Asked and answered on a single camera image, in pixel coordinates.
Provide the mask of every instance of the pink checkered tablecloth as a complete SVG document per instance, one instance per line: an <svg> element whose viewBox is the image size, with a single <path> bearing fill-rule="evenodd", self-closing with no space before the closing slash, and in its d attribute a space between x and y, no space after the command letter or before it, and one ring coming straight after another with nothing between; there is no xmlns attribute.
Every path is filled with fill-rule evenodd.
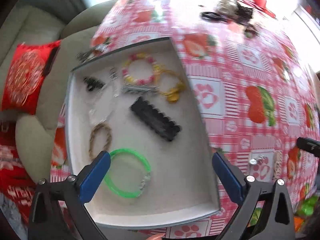
<svg viewBox="0 0 320 240"><path fill-rule="evenodd" d="M277 20L254 11L252 21L260 26L259 36L248 39L239 25L199 17L200 12L212 10L211 0L119 0L95 33L92 45L109 37L107 51L112 51L170 36L198 100L211 147L222 148L233 165L260 181L274 179L278 160L280 177L295 205L314 185L318 167L316 157L294 148L299 136L319 140L315 92L306 65ZM69 175L65 142L57 135L52 182ZM267 157L262 165L249 166L249 159L259 155ZM221 211L217 215L142 232L166 233L169 238L219 234L237 205L221 184L218 188Z"/></svg>

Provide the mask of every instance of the red pillow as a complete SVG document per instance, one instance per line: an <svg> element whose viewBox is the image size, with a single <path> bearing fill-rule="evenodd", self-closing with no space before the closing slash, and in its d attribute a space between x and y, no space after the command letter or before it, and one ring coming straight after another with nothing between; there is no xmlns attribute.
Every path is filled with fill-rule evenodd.
<svg viewBox="0 0 320 240"><path fill-rule="evenodd" d="M40 89L50 72L60 41L45 45L19 44L13 55L2 97L2 110L35 114Z"/></svg>

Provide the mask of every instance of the gold pattern on red fabric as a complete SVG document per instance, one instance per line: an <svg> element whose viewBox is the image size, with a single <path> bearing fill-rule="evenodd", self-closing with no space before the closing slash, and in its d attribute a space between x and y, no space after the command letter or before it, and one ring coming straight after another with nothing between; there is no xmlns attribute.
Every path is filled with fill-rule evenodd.
<svg viewBox="0 0 320 240"><path fill-rule="evenodd" d="M23 106L41 82L45 62L39 50L29 50L12 63L8 73L9 99L17 107Z"/></svg>

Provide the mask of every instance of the bracelet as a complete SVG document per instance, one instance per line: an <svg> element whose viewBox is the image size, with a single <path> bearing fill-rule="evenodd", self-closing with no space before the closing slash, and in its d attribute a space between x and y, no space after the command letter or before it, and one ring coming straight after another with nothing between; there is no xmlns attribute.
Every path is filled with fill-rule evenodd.
<svg viewBox="0 0 320 240"><path fill-rule="evenodd" d="M138 59L146 59L147 62L152 65L154 73L150 77L145 78L145 79L134 79L132 76L129 75L130 64L133 61L138 60ZM127 84L139 85L139 86L148 85L148 84L151 84L155 81L157 68L159 68L159 65L154 60L154 58L144 52L141 52L141 53L131 55L129 57L129 59L124 63L124 67L122 68L122 75L123 75L124 81Z"/></svg>
<svg viewBox="0 0 320 240"><path fill-rule="evenodd" d="M160 70L160 74L157 76L156 83L158 83L158 78L162 73L167 73L167 74L175 76L175 77L177 77L179 79L179 81L175 85L175 87L170 88L168 92L159 91L159 93L162 96L166 96L167 97L167 101L169 103L176 103L180 98L180 92L186 89L186 85L183 82L183 80L180 77L180 75L175 73L173 70L168 70L168 69L161 69Z"/></svg>
<svg viewBox="0 0 320 240"><path fill-rule="evenodd" d="M108 151L109 147L110 147L110 144L111 144L111 141L112 141L112 135L111 135L111 128L109 125L107 125L106 123L98 123L94 128L93 130L91 131L91 134L90 134L90 139L89 139L89 157L90 159L93 161L95 159L95 157L93 156L92 154L92 150L93 150L93 142L94 142L94 139L96 138L96 135L97 135L97 132L100 130L100 129L104 129L106 130L107 132L107 139L106 139L106 144L104 145L103 147L103 151Z"/></svg>
<svg viewBox="0 0 320 240"><path fill-rule="evenodd" d="M107 184L108 188L115 194L124 197L124 198L136 198L139 197L143 190L145 189L145 187L147 186L148 182L151 179L151 167L150 164L148 162L148 160L141 154L139 154L138 152L132 150L132 149L127 149L127 148L122 148L122 149L118 149L118 150L114 150L113 152L110 153L110 157L111 157L111 161L112 159L118 155L118 154L131 154L133 156L135 156L143 165L143 167L146 170L146 175L144 176L144 178L142 179L140 186L139 186L139 190L135 191L135 192L128 192L128 191L124 191L121 190L119 188L117 188L115 186L115 184L113 183L113 181L110 178L110 175L107 173L104 177L104 181Z"/></svg>

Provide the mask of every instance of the red patterned cloth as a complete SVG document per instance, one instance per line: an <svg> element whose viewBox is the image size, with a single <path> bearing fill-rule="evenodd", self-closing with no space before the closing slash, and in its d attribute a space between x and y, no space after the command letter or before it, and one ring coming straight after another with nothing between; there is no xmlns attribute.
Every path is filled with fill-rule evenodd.
<svg viewBox="0 0 320 240"><path fill-rule="evenodd" d="M273 179L277 153L282 157L280 177L295 205L303 198L300 192L312 188L318 167L316 157L293 150L299 136L319 140L311 77L278 21L254 9L253 20L261 27L259 36L248 39L228 23L199 17L202 11L213 11L213 6L210 0L119 0L95 33L92 45L109 37L107 51L112 51L170 36L198 100L212 151L222 148L244 174L267 182ZM249 159L261 154L267 158L252 169ZM52 166L51 180L63 180L68 174L67 163ZM166 233L169 238L219 234L237 205L220 183L218 189L221 210L217 215L141 231Z"/></svg>
<svg viewBox="0 0 320 240"><path fill-rule="evenodd" d="M15 144L15 123L0 123L0 191L18 207L28 224L36 185L23 168Z"/></svg>
<svg viewBox="0 0 320 240"><path fill-rule="evenodd" d="M52 50L59 46L60 41L17 46L4 87L2 110L17 108L28 114L36 113L46 62Z"/></svg>

